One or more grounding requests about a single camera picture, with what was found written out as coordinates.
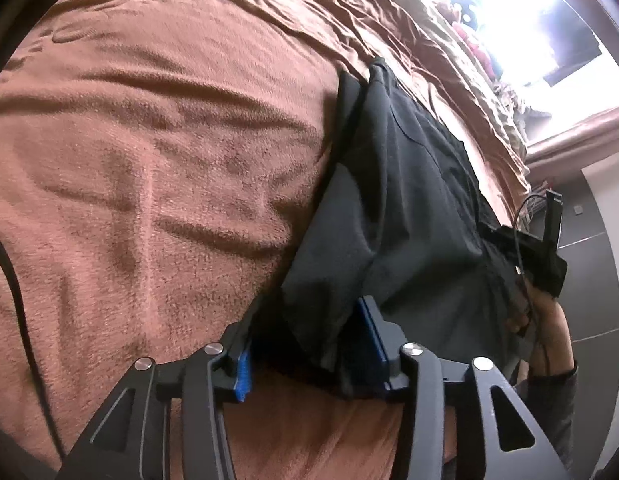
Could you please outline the person right hand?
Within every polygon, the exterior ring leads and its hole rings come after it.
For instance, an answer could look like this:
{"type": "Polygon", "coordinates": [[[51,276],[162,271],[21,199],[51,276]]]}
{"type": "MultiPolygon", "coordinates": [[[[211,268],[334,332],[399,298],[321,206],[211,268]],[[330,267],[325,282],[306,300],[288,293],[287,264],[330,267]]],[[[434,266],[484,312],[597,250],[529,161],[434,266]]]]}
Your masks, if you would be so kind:
{"type": "Polygon", "coordinates": [[[523,280],[530,311],[507,319],[512,333],[518,333],[531,323],[536,328],[534,349],[529,364],[529,374],[536,377],[559,376],[575,369],[572,339],[563,307],[548,292],[537,289],[527,279],[523,280]]]}

